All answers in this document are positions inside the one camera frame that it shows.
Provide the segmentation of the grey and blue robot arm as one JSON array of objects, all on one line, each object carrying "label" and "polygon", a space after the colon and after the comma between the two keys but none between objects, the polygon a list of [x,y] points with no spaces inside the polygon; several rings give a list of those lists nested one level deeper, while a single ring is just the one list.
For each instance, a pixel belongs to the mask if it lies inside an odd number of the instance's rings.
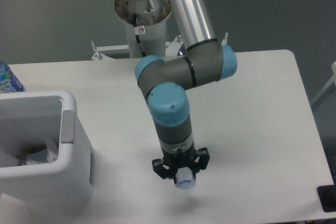
[{"label": "grey and blue robot arm", "polygon": [[[152,161],[163,179],[194,179],[207,167],[207,148],[196,150],[186,90],[231,77],[237,59],[213,31],[204,0],[115,0],[115,11],[131,26],[140,53],[135,77],[159,137],[163,157]],[[174,13],[186,54],[165,61],[145,42],[149,27]]]}]

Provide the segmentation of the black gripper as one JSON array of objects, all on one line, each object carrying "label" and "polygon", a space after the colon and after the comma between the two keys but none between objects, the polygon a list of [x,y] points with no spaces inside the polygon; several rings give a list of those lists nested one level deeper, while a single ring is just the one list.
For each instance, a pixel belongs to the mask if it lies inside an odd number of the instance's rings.
[{"label": "black gripper", "polygon": [[193,175],[207,168],[210,155],[207,147],[189,148],[186,152],[171,154],[163,151],[163,159],[152,160],[153,171],[162,179],[174,179],[179,168],[188,167]]}]

